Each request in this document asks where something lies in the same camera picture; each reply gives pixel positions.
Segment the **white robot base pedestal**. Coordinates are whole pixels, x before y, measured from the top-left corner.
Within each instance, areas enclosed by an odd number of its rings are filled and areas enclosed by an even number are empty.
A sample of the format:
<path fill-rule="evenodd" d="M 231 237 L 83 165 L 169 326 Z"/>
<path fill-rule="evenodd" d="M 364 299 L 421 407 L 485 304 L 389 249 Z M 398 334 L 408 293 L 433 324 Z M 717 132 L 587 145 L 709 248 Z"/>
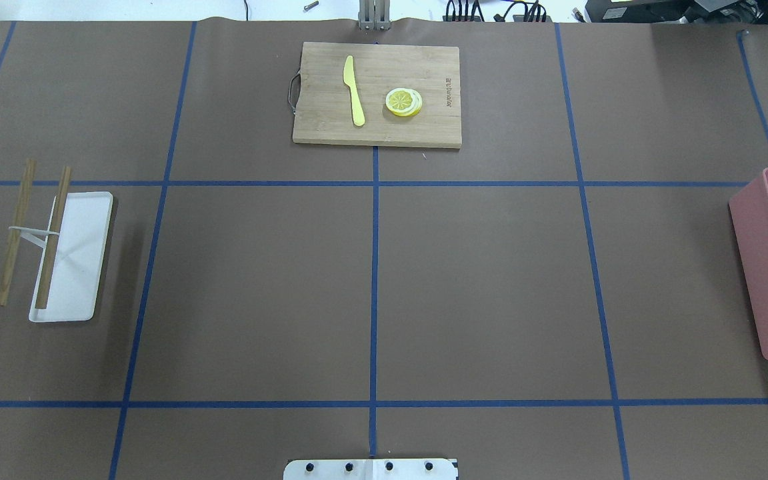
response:
<path fill-rule="evenodd" d="M 445 458 L 296 459 L 283 479 L 458 479 L 457 461 Z"/>

